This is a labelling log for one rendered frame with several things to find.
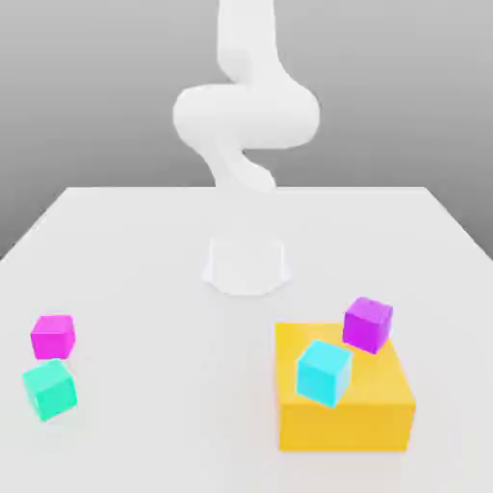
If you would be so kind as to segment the small purple cube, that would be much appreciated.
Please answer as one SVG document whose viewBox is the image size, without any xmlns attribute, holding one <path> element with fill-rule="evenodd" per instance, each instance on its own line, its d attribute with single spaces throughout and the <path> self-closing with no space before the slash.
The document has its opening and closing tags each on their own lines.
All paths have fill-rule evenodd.
<svg viewBox="0 0 493 493">
<path fill-rule="evenodd" d="M 346 311 L 342 341 L 371 354 L 377 354 L 387 341 L 393 307 L 370 298 L 357 298 Z"/>
</svg>

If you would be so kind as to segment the small cyan cube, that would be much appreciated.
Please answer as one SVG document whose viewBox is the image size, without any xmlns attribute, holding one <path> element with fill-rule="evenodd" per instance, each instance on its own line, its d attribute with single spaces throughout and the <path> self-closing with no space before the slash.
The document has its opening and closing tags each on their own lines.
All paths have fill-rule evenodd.
<svg viewBox="0 0 493 493">
<path fill-rule="evenodd" d="M 313 340 L 297 361 L 296 392 L 335 408 L 350 385 L 353 353 L 322 340 Z"/>
</svg>

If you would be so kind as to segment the small magenta cube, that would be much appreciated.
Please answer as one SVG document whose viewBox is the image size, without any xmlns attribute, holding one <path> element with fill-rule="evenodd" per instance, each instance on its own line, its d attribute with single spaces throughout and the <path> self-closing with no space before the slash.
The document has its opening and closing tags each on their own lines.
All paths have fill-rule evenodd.
<svg viewBox="0 0 493 493">
<path fill-rule="evenodd" d="M 74 321 L 70 315 L 40 316 L 30 337 L 37 360 L 66 360 L 76 340 Z"/>
</svg>

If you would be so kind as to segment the small green cube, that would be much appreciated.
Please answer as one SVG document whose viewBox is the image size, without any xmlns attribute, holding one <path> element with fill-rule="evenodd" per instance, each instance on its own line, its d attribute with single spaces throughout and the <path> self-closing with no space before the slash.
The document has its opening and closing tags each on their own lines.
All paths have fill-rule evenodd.
<svg viewBox="0 0 493 493">
<path fill-rule="evenodd" d="M 30 405 L 46 422 L 77 405 L 73 377 L 60 359 L 51 359 L 22 375 Z"/>
</svg>

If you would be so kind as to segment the large yellow box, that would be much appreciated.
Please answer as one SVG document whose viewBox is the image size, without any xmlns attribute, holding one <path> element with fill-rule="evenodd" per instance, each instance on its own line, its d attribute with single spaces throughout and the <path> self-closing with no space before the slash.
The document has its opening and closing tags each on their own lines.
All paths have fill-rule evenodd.
<svg viewBox="0 0 493 493">
<path fill-rule="evenodd" d="M 342 342 L 341 324 L 277 323 L 274 374 L 278 446 L 284 452 L 402 452 L 416 400 L 390 340 L 378 354 Z M 353 352 L 348 389 L 326 407 L 296 392 L 298 358 L 314 340 Z"/>
</svg>

